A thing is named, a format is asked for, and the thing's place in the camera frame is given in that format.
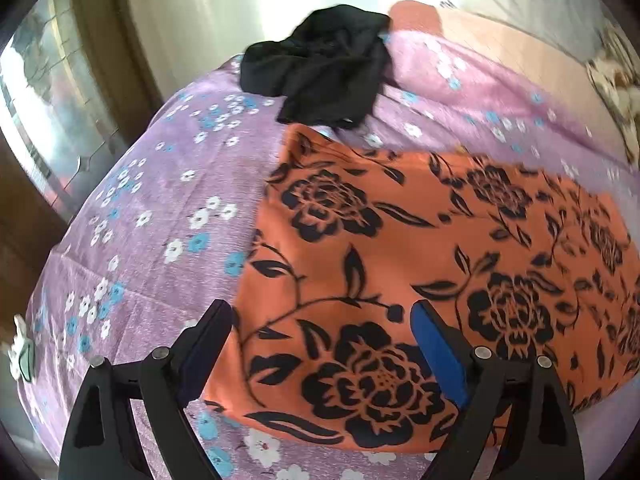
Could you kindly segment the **beige floral cloth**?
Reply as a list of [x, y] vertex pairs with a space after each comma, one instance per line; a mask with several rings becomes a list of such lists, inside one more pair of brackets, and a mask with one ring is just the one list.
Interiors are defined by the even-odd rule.
[[605, 21], [602, 48], [586, 64], [588, 77], [622, 135], [628, 162], [639, 167], [639, 55], [619, 24]]

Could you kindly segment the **purple floral bedsheet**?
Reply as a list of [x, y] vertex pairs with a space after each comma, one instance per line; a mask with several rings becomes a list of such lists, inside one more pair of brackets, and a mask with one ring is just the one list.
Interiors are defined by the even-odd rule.
[[[444, 38], [395, 32], [384, 42], [393, 64], [358, 127], [281, 124], [282, 96], [241, 89], [242, 55], [177, 92], [91, 192], [51, 250], [26, 314], [35, 371], [18, 394], [58, 466], [96, 358], [118, 365], [170, 347], [217, 299], [233, 314], [264, 187], [293, 126], [356, 151], [461, 153], [544, 170], [610, 196], [639, 253], [638, 172], [605, 153], [577, 116], [520, 74]], [[351, 450], [250, 426], [203, 391], [184, 414], [217, 479], [420, 478], [458, 417], [454, 405], [434, 451]], [[131, 408], [150, 479], [172, 479], [143, 403]], [[584, 478], [597, 479], [638, 431], [639, 371], [572, 414]], [[489, 477], [508, 418], [494, 422], [472, 477]]]

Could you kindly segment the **pink quilted mattress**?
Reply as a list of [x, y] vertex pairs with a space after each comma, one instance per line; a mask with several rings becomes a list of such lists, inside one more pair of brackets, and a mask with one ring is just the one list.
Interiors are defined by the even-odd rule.
[[561, 50], [490, 18], [413, 0], [390, 7], [395, 30], [418, 30], [461, 44], [510, 68], [562, 102], [605, 153], [626, 162], [623, 138], [585, 67]]

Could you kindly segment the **black crumpled garment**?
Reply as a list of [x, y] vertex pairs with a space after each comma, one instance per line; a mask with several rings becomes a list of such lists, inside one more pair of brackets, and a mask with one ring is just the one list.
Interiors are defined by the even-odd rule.
[[240, 87], [282, 96], [281, 124], [356, 128], [372, 112], [390, 65], [389, 30], [386, 14], [348, 4], [315, 10], [285, 40], [245, 50]]

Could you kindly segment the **stained glass window panel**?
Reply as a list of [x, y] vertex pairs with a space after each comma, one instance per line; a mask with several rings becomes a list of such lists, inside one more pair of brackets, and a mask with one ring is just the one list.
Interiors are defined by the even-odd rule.
[[36, 190], [66, 222], [125, 153], [72, 0], [37, 0], [1, 50], [1, 130]]

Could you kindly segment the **orange black floral garment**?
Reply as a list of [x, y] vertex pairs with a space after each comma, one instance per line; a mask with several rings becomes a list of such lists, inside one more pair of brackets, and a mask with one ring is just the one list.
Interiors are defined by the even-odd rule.
[[410, 330], [421, 300], [501, 359], [548, 358], [576, 412], [639, 370], [639, 254], [610, 196], [293, 126], [203, 398], [309, 443], [437, 450], [456, 410]]

